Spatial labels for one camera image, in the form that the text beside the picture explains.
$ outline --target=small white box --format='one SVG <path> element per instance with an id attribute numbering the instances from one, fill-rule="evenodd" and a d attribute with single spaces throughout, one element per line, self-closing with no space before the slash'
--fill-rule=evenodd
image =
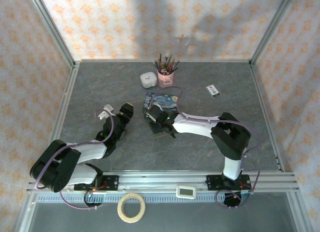
<path id="1" fill-rule="evenodd" d="M 157 76 L 153 72 L 142 74 L 140 80 L 144 88 L 149 88 L 157 84 Z"/>

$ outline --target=aluminum frame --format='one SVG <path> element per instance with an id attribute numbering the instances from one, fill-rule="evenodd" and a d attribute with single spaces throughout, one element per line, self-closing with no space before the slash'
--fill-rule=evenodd
<path id="1" fill-rule="evenodd" d="M 208 191 L 205 183 L 206 175 L 218 175 L 220 173 L 212 171 L 110 171 L 104 172 L 104 174 L 119 175 L 118 191 L 100 193 L 108 196 L 108 200 L 104 200 L 108 203 L 116 203 L 121 195 L 131 192 L 151 195 L 150 197 L 152 197 L 152 194 L 154 196 L 162 195 L 164 199 L 158 202 L 167 203 L 170 199 L 166 200 L 165 198 L 175 195 L 177 185 L 187 184 L 196 187 L 197 194 L 201 198 L 212 202 L 212 193 L 214 192 Z M 248 172 L 246 174 L 250 175 L 252 182 L 256 179 L 256 172 Z M 37 203 L 62 203 L 57 197 L 57 193 L 53 193 L 49 189 L 35 191 L 34 185 L 34 180 L 28 185 L 28 196 L 20 211 L 14 231 L 28 231 Z M 272 192 L 287 194 L 298 232 L 312 231 L 294 173 L 261 172 L 255 193 Z M 83 195 L 83 192 L 74 191 L 73 186 L 64 188 L 62 193 L 68 201 L 73 203 L 80 203 L 81 195 Z"/>
<path id="2" fill-rule="evenodd" d="M 141 59 L 83 59 L 81 61 L 75 61 L 76 63 L 80 62 L 151 62 L 150 60 L 141 60 Z M 180 60 L 180 62 L 246 62 L 248 59 L 221 59 L 221 60 Z"/>
<path id="3" fill-rule="evenodd" d="M 50 16 L 44 2 L 42 0 L 32 0 L 34 6 L 36 7 L 41 19 L 43 20 L 46 28 L 53 37 L 55 43 L 57 44 L 59 50 L 61 51 L 64 59 L 71 68 L 69 77 L 67 79 L 63 97 L 60 103 L 59 114 L 56 119 L 56 125 L 52 131 L 50 142 L 54 139 L 59 138 L 62 125 L 66 116 L 68 104 L 72 94 L 73 86 L 76 80 L 78 68 L 80 61 L 74 61 L 66 43 L 64 42 L 59 30 L 57 29 L 52 17 Z M 249 61 L 252 76 L 254 83 L 257 89 L 258 97 L 262 107 L 263 115 L 267 124 L 269 135 L 271 138 L 271 143 L 273 150 L 275 151 L 276 159 L 280 169 L 283 171 L 284 164 L 283 160 L 279 153 L 279 148 L 277 143 L 274 140 L 274 134 L 272 127 L 268 121 L 267 111 L 264 105 L 264 102 L 261 98 L 260 87 L 256 80 L 255 67 L 254 65 L 258 61 L 261 53 L 265 49 L 267 43 L 271 39 L 275 29 L 277 28 L 279 22 L 281 21 L 286 10 L 290 6 L 292 0 L 282 0 L 279 8 L 277 9 L 274 17 L 271 20 L 265 34 L 263 35 L 257 49 L 255 50 L 251 60 Z M 137 60 L 84 60 L 88 62 L 112 62 L 112 61 L 137 61 Z M 212 62 L 247 62 L 246 60 L 217 60 Z M 108 174 L 117 174 L 120 175 L 119 179 L 119 189 L 122 191 L 116 192 L 127 193 L 127 192 L 136 192 L 136 193 L 162 193 L 175 191 L 177 183 L 183 184 L 187 183 L 188 185 L 194 185 L 199 190 L 199 193 L 206 193 L 207 185 L 204 183 L 203 179 L 205 175 L 208 174 L 217 174 L 216 172 L 190 172 L 190 171 L 162 171 L 162 172 L 148 172 L 148 171 L 118 171 L 118 172 L 106 172 Z M 248 173 L 251 177 L 256 176 L 255 173 Z M 13 231 L 27 231 L 30 227 L 30 223 L 34 214 L 34 210 L 37 204 L 37 199 L 41 192 L 35 191 L 33 189 L 34 181 L 29 183 L 27 189 L 27 196 L 25 202 L 20 210 L 18 219 Z M 48 189 L 43 190 L 43 192 L 51 193 Z M 64 193 L 75 194 L 71 187 L 65 188 Z M 290 204 L 290 209 L 294 218 L 294 222 L 297 228 L 297 231 L 312 231 L 312 227 L 309 221 L 308 213 L 303 203 L 302 196 L 299 192 L 298 184 L 295 180 L 293 173 L 284 173 L 284 172 L 262 172 L 260 179 L 258 180 L 255 193 L 267 193 L 267 192 L 286 192 L 287 198 Z"/>
<path id="4" fill-rule="evenodd" d="M 287 9 L 291 5 L 291 3 L 292 3 L 292 0 L 282 0 L 281 1 L 280 6 L 276 10 L 276 12 L 275 12 L 269 26 L 267 27 L 258 47 L 254 51 L 251 60 L 249 60 L 249 63 L 251 66 L 255 65 L 256 62 L 258 61 L 260 55 L 262 54 L 262 52 L 265 49 L 265 47 L 267 46 L 268 42 L 272 38 L 273 33 L 275 32 L 277 26 L 279 25 L 281 19 L 283 18 L 285 12 L 287 11 Z"/>
<path id="5" fill-rule="evenodd" d="M 275 159 L 277 160 L 277 163 L 278 163 L 278 166 L 279 166 L 279 170 L 284 172 L 285 171 L 284 160 L 282 159 L 282 156 L 281 156 L 281 150 L 279 149 L 279 146 L 278 146 L 277 142 L 275 141 L 274 130 L 273 130 L 273 127 L 272 127 L 272 125 L 271 125 L 271 123 L 270 123 L 270 121 L 268 119 L 269 115 L 268 115 L 267 110 L 266 110 L 266 105 L 265 105 L 264 101 L 262 100 L 261 88 L 260 88 L 260 85 L 259 85 L 259 83 L 257 81 L 255 69 L 256 69 L 256 65 L 251 67 L 251 74 L 252 74 L 252 77 L 253 77 L 254 85 L 255 85 L 255 88 L 256 88 L 256 92 L 258 94 L 258 98 L 259 98 L 260 105 L 261 105 L 261 108 L 262 108 L 262 112 L 263 112 L 264 120 L 265 120 L 265 123 L 266 123 L 266 127 L 267 127 L 268 132 L 269 132 L 271 144 L 272 144 L 273 151 L 274 151 L 274 154 L 275 154 Z"/>
<path id="6" fill-rule="evenodd" d="M 67 62 L 69 68 L 73 68 L 75 64 L 75 60 L 72 57 L 64 39 L 62 38 L 61 34 L 59 33 L 59 30 L 54 23 L 54 20 L 50 16 L 50 13 L 43 2 L 43 0 L 32 0 L 36 10 L 39 13 L 39 16 L 41 17 L 43 24 L 47 28 L 48 32 L 52 36 L 54 42 L 56 43 L 58 49 L 60 50 L 61 54 L 63 55 L 65 61 Z"/>

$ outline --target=masking tape roll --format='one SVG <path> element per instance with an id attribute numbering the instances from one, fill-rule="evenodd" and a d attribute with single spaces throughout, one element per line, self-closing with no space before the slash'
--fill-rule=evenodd
<path id="1" fill-rule="evenodd" d="M 139 213 L 134 216 L 134 217 L 128 217 L 125 212 L 124 212 L 124 206 L 125 206 L 125 202 L 130 199 L 130 198 L 134 198 L 134 199 L 137 199 L 139 202 L 140 202 L 140 211 Z M 142 216 L 144 216 L 145 214 L 145 211 L 146 211 L 146 204 L 145 204 L 145 201 L 143 200 L 143 198 L 136 194 L 136 193 L 128 193 L 128 194 L 125 194 L 119 201 L 118 203 L 118 207 L 117 207 L 117 210 L 118 210 L 118 215 L 119 217 L 124 221 L 124 222 L 127 222 L 127 223 L 135 223 L 139 220 L 141 220 Z"/>

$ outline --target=orange floral wallpaper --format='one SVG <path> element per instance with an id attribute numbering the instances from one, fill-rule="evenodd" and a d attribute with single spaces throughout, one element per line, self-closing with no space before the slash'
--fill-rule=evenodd
<path id="1" fill-rule="evenodd" d="M 281 0 L 44 0 L 75 60 L 248 60 Z"/>
<path id="2" fill-rule="evenodd" d="M 12 231 L 69 67 L 31 0 L 0 0 L 0 225 Z"/>
<path id="3" fill-rule="evenodd" d="M 294 0 L 258 61 L 286 168 L 320 231 L 320 0 Z"/>

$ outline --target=mouse pad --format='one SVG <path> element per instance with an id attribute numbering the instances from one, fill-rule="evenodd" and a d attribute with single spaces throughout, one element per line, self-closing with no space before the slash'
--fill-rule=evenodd
<path id="1" fill-rule="evenodd" d="M 148 92 L 146 94 L 146 98 L 144 100 L 144 105 L 143 105 L 143 109 L 142 109 L 142 112 L 143 112 L 145 119 L 146 119 L 145 112 L 147 110 L 148 104 L 149 104 L 153 95 L 155 95 L 155 93 L 153 93 L 153 92 Z M 157 96 L 155 96 L 152 103 L 153 104 L 155 102 L 158 103 L 163 111 L 169 112 L 169 111 L 176 111 L 177 110 L 177 101 L 178 101 L 177 96 L 158 94 Z"/>

